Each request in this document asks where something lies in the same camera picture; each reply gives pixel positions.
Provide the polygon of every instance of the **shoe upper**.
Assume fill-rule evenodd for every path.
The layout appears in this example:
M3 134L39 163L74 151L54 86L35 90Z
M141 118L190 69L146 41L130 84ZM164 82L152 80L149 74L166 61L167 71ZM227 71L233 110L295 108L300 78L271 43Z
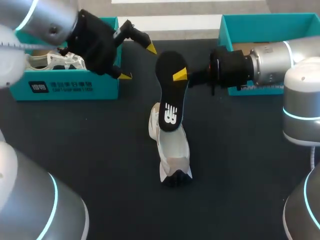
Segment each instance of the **shoe upper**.
M54 70L54 69L86 69L84 60L73 53L61 56L57 52L50 51L46 55L25 55L26 69L32 71Z
M163 169L168 176L177 170L187 173L190 165L190 149L186 133L182 125L174 132L161 130L158 122L159 107L160 104L156 103L152 108L150 124Z

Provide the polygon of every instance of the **shoe sole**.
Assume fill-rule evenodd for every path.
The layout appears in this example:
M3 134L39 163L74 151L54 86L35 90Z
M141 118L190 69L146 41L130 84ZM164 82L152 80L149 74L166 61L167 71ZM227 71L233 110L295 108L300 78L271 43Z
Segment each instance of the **shoe sole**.
M176 80L173 75L185 69L185 59L175 51L166 51L156 62L155 74L161 87L159 127L165 132L173 132L181 125L184 102L189 81Z
M157 137L152 129L151 125L151 114L149 117L149 123L148 123L148 130L149 130L149 136L153 140L157 141ZM187 185L192 182L192 173L190 166L188 168L188 172L184 173L181 169L176 170L171 176L168 176L166 174L166 171L160 161L160 167L159 167L159 174L160 174L160 181L162 184L168 187L179 187L182 185Z

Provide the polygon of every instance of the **cardboard box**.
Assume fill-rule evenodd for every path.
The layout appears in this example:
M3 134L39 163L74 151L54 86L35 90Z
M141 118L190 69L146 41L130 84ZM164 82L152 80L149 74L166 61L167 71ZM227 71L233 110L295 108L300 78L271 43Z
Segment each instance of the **cardboard box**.
M105 17L102 20L119 28L117 17ZM21 43L43 44L38 39L17 33ZM121 65L122 45L117 49L115 65ZM41 86L41 91L33 91L32 86ZM16 101L48 101L48 100L114 100L119 94L119 80L105 74L99 76L88 70L26 70L20 81L10 87Z
M235 14L223 15L218 44L228 51L244 54L255 45L282 42L320 35L320 19L315 13ZM282 94L283 84L254 86L252 81L237 90L228 89L231 96Z

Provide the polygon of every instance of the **sneaker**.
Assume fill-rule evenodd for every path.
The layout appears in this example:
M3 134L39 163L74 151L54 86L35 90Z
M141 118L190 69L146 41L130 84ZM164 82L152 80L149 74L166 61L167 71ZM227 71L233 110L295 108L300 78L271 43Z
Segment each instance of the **sneaker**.
M26 54L25 58L26 70L31 71L86 69L85 61L73 53L61 56L55 51L50 51L42 56Z
M149 118L149 135L156 141L160 156L160 181L170 186L180 186L192 180L190 150L182 124L174 132L159 127L160 103L156 103Z
M188 66L175 51L165 51L158 58L155 74L161 86L159 126L165 132L176 131L183 119L188 87Z

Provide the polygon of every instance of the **black shoe sole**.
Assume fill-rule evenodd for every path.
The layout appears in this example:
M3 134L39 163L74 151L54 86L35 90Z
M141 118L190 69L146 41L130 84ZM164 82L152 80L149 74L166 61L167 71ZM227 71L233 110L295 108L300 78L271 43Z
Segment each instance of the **black shoe sole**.
M174 81L173 75L188 66L181 54L165 51L158 58L155 74L161 86L159 127L165 132L173 132L181 125L188 80Z
M172 176L167 176L162 184L171 188L188 185L192 182L192 178L181 170L177 170Z

